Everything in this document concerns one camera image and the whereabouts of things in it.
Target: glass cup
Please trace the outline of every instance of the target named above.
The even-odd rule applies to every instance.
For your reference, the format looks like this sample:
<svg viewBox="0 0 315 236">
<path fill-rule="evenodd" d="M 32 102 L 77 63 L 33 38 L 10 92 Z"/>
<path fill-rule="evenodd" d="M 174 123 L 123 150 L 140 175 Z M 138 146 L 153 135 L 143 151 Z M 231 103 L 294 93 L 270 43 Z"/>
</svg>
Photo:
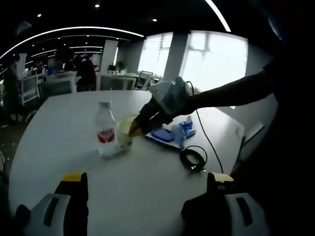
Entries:
<svg viewBox="0 0 315 236">
<path fill-rule="evenodd" d="M 117 123 L 117 141 L 119 146 L 124 151 L 130 151 L 133 138 L 129 136 L 129 130 L 132 121 L 137 115 L 124 116 L 121 121 Z"/>
</svg>

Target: person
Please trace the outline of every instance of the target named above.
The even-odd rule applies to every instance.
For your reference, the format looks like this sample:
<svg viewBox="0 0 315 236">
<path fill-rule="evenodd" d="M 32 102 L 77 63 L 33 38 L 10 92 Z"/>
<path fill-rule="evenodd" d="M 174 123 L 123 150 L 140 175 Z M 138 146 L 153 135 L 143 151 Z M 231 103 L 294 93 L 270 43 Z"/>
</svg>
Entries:
<svg viewBox="0 0 315 236">
<path fill-rule="evenodd" d="M 89 55 L 84 57 L 84 60 L 77 66 L 77 75 L 81 76 L 77 82 L 77 91 L 89 91 L 96 89 L 96 73 L 94 64 Z"/>
<path fill-rule="evenodd" d="M 23 107 L 20 104 L 18 84 L 19 78 L 16 71 L 16 62 L 20 60 L 20 56 L 17 55 L 11 59 L 11 63 L 8 67 L 7 74 L 4 78 L 4 110 L 5 118 L 7 121 L 22 121 L 23 119 Z"/>
<path fill-rule="evenodd" d="M 307 170 L 313 151 L 307 140 L 313 123 L 307 119 L 313 100 L 314 46 L 308 28 L 312 21 L 296 2 L 260 4 L 283 43 L 281 52 L 257 74 L 190 96 L 177 115 L 205 107 L 241 106 L 273 93 L 278 110 L 264 140 L 231 176 L 263 207 L 274 235 L 293 230 L 303 235 L 308 223 L 302 216 L 309 204 L 303 199 L 308 194 L 305 183 L 313 179 Z"/>
<path fill-rule="evenodd" d="M 32 71 L 31 71 L 31 75 L 38 75 L 38 74 L 41 74 L 42 73 L 42 64 L 43 62 L 42 61 L 37 61 L 36 62 L 36 66 L 33 67 Z"/>
</svg>

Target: white round table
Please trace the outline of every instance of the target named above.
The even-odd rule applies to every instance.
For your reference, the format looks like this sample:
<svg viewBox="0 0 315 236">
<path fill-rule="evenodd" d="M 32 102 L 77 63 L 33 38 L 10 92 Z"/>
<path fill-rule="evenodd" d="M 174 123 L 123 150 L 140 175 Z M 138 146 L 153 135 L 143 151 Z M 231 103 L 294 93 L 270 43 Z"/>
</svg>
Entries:
<svg viewBox="0 0 315 236">
<path fill-rule="evenodd" d="M 54 193 L 65 174 L 87 172 L 88 235 L 180 232 L 183 203 L 206 191 L 206 172 L 190 174 L 177 151 L 144 137 L 135 138 L 131 152 L 124 156 L 105 161 L 97 151 L 98 101 L 112 101 L 113 116 L 119 119 L 137 113 L 150 98 L 146 91 L 121 90 L 50 97 L 28 125 L 15 154 L 9 186 L 12 213 L 19 204 L 32 209 L 47 193 Z M 216 108 L 201 110 L 200 116 L 229 174 L 244 127 Z M 195 114 L 192 121 L 197 133 L 186 144 L 204 147 L 209 156 L 207 171 L 220 172 Z"/>
</svg>

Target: window blinds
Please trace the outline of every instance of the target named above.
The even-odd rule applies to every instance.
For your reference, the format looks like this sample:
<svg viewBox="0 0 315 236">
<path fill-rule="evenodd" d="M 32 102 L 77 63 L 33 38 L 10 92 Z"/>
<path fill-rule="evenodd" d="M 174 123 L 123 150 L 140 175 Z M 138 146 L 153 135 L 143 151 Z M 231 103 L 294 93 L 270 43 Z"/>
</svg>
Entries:
<svg viewBox="0 0 315 236">
<path fill-rule="evenodd" d="M 150 71 L 163 76 L 172 38 L 172 32 L 147 37 L 143 43 L 138 71 Z"/>
<path fill-rule="evenodd" d="M 193 31 L 188 44 L 180 75 L 200 91 L 245 76 L 247 39 L 226 33 Z"/>
</svg>

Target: office floor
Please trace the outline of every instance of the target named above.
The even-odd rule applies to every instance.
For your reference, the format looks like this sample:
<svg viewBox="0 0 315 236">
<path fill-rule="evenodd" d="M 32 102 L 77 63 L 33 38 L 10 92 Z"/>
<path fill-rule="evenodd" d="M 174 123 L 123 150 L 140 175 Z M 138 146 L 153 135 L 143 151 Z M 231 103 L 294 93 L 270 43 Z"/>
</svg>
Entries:
<svg viewBox="0 0 315 236">
<path fill-rule="evenodd" d="M 0 124 L 0 151 L 6 158 L 6 173 L 9 177 L 16 148 L 27 127 L 26 123 L 17 123 L 3 127 Z"/>
</svg>

